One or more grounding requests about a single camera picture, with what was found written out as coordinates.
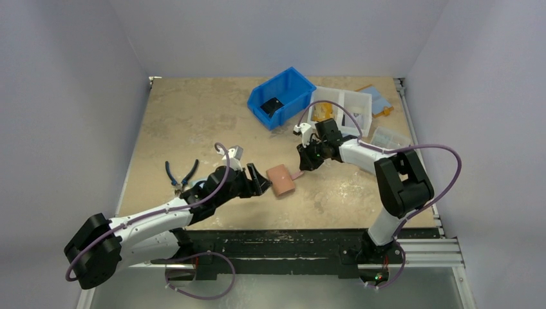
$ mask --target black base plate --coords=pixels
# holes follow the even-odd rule
[[[367,229],[305,230],[179,230],[198,248],[227,256],[237,274],[337,275],[340,279],[358,278],[354,256]],[[403,229],[400,239],[439,239],[438,229]],[[401,257],[388,252],[392,264]],[[230,274],[223,259],[200,258],[197,280],[214,280],[217,274]]]

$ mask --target white plastic organizer box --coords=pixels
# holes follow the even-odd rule
[[[362,135],[367,137],[372,126],[372,96],[350,90],[341,90],[317,86],[311,95],[311,102],[329,100],[338,103],[352,113],[359,123]],[[312,106],[307,114],[307,122],[315,128],[318,121],[328,118],[335,119],[337,127],[343,134],[358,136],[358,130],[351,118],[346,116],[337,106],[329,103],[319,103]]]

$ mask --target clear plastic container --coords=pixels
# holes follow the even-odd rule
[[[372,145],[387,149],[400,149],[411,144],[411,139],[386,127],[377,127],[373,132]]]

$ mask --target black object in bin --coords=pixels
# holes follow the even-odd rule
[[[284,104],[281,103],[278,98],[272,98],[266,103],[262,104],[260,107],[269,116],[269,118],[271,118],[273,117],[273,114],[283,106]]]

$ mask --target gray floor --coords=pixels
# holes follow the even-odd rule
[[[97,288],[92,308],[462,308],[451,268],[407,268],[399,282],[378,292],[336,276],[237,275],[233,290],[215,301],[198,301],[165,289],[161,268],[130,268]],[[221,292],[228,275],[185,288],[199,295]]]

